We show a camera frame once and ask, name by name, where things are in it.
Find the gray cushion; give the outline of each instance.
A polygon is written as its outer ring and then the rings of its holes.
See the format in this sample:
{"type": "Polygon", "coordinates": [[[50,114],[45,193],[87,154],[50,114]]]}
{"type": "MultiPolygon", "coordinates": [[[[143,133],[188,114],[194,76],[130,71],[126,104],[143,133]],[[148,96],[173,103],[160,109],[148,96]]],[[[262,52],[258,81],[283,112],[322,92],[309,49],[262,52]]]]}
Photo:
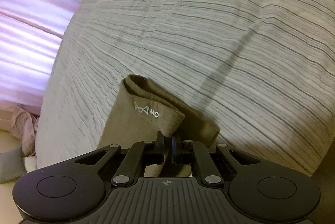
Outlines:
{"type": "Polygon", "coordinates": [[[20,177],[26,173],[22,157],[23,154],[20,146],[0,153],[0,183],[20,177]]]}

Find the crumpled pink cloth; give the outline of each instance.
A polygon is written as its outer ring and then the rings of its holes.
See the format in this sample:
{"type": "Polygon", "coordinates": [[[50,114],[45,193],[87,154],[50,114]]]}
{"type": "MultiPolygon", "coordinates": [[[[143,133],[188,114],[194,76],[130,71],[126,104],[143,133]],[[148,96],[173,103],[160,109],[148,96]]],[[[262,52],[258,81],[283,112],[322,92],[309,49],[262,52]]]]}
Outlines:
{"type": "Polygon", "coordinates": [[[22,152],[25,156],[35,155],[37,125],[38,118],[20,106],[14,107],[10,123],[10,134],[20,140],[22,152]]]}

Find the pillow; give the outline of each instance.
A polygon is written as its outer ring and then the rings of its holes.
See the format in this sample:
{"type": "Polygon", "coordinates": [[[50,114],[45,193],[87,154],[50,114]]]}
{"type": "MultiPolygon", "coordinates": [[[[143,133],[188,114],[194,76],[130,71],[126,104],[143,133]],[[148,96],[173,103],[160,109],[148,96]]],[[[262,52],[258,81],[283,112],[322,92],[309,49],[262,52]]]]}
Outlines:
{"type": "Polygon", "coordinates": [[[312,175],[335,135],[334,0],[82,0],[44,93],[37,167],[94,150],[128,74],[312,175]]]}
{"type": "Polygon", "coordinates": [[[22,149],[20,146],[0,153],[0,183],[20,177],[25,173],[26,170],[22,162],[22,149]]]}

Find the olive green cloth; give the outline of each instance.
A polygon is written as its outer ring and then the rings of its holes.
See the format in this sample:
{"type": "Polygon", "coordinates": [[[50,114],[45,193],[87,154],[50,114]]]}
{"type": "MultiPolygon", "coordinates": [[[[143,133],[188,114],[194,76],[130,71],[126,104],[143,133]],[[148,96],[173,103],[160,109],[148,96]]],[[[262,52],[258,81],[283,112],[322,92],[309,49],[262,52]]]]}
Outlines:
{"type": "MultiPolygon", "coordinates": [[[[176,130],[181,140],[198,140],[206,146],[210,146],[219,132],[219,128],[204,119],[201,113],[151,79],[128,75],[121,81],[98,148],[110,144],[130,148],[139,141],[156,140],[158,131],[171,137],[176,130]]],[[[164,173],[171,168],[171,163],[166,164],[164,173]]],[[[150,172],[152,176],[160,172],[155,167],[152,169],[155,169],[150,172]]]]}

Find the pink curtain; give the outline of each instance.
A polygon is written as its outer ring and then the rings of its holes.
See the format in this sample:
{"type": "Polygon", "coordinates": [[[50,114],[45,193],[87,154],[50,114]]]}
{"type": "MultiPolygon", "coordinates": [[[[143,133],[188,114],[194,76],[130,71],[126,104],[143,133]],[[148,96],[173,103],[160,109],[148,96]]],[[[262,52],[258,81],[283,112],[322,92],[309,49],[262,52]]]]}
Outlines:
{"type": "Polygon", "coordinates": [[[80,0],[0,0],[0,101],[40,107],[80,0]]]}

